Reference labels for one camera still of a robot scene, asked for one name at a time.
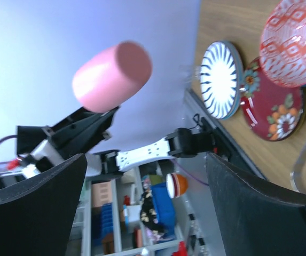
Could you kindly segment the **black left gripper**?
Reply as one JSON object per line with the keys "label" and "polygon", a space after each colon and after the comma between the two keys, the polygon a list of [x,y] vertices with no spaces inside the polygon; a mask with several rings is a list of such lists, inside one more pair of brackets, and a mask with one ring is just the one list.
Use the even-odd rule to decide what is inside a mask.
{"label": "black left gripper", "polygon": [[81,107],[54,126],[18,126],[17,155],[30,154],[47,140],[63,159],[87,153],[102,140],[110,138],[115,107],[106,113],[93,113]]}

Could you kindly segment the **pink cup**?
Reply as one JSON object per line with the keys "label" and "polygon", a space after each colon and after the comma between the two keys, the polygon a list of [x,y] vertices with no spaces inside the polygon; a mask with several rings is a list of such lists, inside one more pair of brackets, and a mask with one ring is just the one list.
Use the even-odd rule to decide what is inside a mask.
{"label": "pink cup", "polygon": [[95,113],[107,112],[135,95],[149,80],[152,63],[133,41],[121,42],[95,55],[72,79],[79,103]]}

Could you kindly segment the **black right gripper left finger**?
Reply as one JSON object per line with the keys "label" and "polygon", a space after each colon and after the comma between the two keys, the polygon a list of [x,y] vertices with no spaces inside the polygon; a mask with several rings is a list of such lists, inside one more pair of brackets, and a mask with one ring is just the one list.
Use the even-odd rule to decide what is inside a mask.
{"label": "black right gripper left finger", "polygon": [[65,255],[86,169],[78,154],[0,189],[0,255]]}

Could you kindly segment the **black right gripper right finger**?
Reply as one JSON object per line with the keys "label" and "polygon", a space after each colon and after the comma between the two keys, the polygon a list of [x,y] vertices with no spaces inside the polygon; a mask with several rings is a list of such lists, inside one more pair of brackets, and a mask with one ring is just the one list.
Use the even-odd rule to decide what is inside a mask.
{"label": "black right gripper right finger", "polygon": [[208,154],[207,176],[226,255],[306,255],[306,194]]}

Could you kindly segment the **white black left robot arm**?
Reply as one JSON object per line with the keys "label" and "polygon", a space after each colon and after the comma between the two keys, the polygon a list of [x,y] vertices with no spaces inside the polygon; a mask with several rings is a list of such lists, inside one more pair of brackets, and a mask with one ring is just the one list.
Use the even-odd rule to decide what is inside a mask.
{"label": "white black left robot arm", "polygon": [[134,150],[88,151],[110,138],[108,128],[117,112],[93,113],[81,107],[55,126],[18,126],[17,153],[24,154],[20,164],[26,178],[32,178],[74,155],[85,154],[88,180],[106,182],[121,177],[134,167],[164,159],[192,158],[216,148],[214,135],[208,131],[193,133],[178,128],[162,139]]}

